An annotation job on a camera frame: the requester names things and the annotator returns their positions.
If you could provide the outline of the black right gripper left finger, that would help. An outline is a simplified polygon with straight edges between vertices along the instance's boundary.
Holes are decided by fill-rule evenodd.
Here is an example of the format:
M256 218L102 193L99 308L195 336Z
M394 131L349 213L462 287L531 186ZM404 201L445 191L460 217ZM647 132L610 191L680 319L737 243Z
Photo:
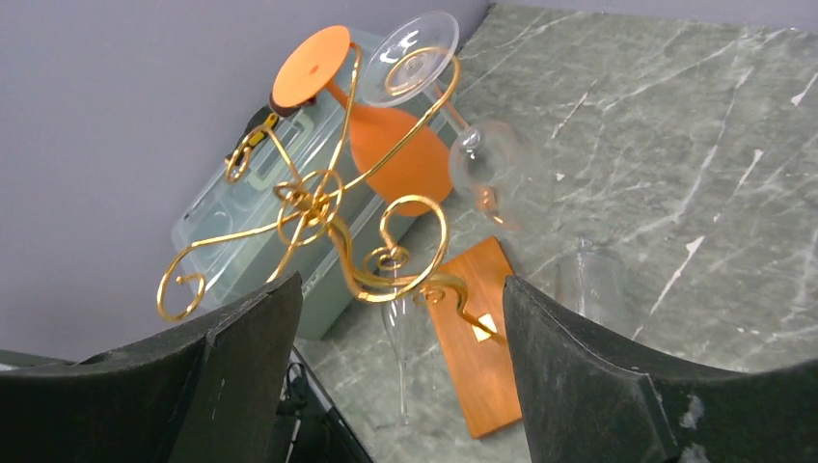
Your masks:
M265 462L303 305L291 273L81 362L3 351L5 462Z

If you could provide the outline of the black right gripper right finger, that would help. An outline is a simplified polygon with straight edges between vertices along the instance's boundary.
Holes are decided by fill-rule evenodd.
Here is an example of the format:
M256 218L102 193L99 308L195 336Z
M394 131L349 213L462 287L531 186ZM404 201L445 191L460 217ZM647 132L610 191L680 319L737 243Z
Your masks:
M517 276L504 326L535 462L813 462L817 364L759 373L662 353Z

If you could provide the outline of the clear plastic storage box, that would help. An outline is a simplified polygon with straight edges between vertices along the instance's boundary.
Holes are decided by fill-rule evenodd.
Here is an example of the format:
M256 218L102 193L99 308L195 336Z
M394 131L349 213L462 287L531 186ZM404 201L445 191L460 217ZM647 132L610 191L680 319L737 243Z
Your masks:
M348 94L349 104L356 101L358 74L364 72L368 61L364 59L360 45L353 40L353 48L348 52L341 70L334 77L335 83ZM337 102L343 111L341 131L325 167L302 174L286 148L277 147L277 153L288 170L288 178L271 187L271 195L278 202L276 215L272 221L246 231L196 240L187 246L187 251L194 252L204 247L248 240L272 232L277 234L285 248L282 257L269 273L269 278L275 279L286 269L297 249L328 236L341 260L341 273L345 285L349 293L358 300L387 303L398 296L418 291L427 300L438 301L448 290L454 290L458 300L464 301L467 293L460 281L440 269L450 241L450 226L441 207L442 202L437 203L426 196L416 194L405 195L391 203L386 202L378 225L381 245L369 251L361 264L356 264L353 260L354 239L341 217L341 209L349 194L361 184L368 185L366 179L390 160L421 126L428 126L428 121L449 100L450 92L444 92L422 117L417 117L419 121L409 133L403 136L373 168L363 174L357 170L351 154L349 139L351 115ZM396 215L418 216L426 212L434 214L440 230L433 258L419 273L393 276L392 270L404 266L410 255L391 235L389 230L391 220Z

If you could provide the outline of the clear pink tinted glass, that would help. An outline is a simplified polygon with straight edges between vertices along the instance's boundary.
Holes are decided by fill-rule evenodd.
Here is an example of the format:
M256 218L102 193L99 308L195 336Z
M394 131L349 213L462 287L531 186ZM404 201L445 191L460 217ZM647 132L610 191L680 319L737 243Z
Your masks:
M395 355L398 410L375 430L430 436L434 425L428 407L434 401L434 383L428 371L428 350L434 342L425 298L418 291L398 296L381 306L381 315Z

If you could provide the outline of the clear wine glass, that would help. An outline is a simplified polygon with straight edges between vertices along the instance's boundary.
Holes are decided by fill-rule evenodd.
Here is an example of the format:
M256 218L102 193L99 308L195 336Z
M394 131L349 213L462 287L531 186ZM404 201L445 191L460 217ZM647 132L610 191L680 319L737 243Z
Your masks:
M394 107L420 94L438 100L455 85L442 84L439 78L455 64L458 41L458 22L445 12L421 14L397 27L365 67L364 103ZM458 195L504 229L535 229L524 194L547 185L548 178L540 172L526 137L502 121L469 123L450 102L441 111L457 134L450 145L448 172Z

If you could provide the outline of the orange plastic goblet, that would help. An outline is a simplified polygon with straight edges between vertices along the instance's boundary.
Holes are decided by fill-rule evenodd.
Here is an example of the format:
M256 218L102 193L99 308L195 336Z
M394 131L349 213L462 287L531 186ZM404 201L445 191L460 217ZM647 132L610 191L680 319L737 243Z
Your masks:
M328 26L305 39L286 59L273 83L271 97L281 107L296 107L322 90L328 91L351 115L349 139L359 173L373 168L419 121L396 107L366 102L364 93L374 88L372 78L358 74L356 101L347 102L334 81L348 52L351 32L343 25ZM448 174L449 149L430 127L423 125L377 172L366 179L385 202L405 195L423 195L439 203L452 190Z

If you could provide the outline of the clear small glass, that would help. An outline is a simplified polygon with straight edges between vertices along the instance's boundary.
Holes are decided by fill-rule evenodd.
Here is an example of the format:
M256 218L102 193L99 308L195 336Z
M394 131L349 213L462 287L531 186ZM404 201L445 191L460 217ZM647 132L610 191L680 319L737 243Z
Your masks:
M636 316L626 302L626 267L614 250L614 232L599 218L564 221L559 232L573 239L557 260L556 300L565 308L630 336Z

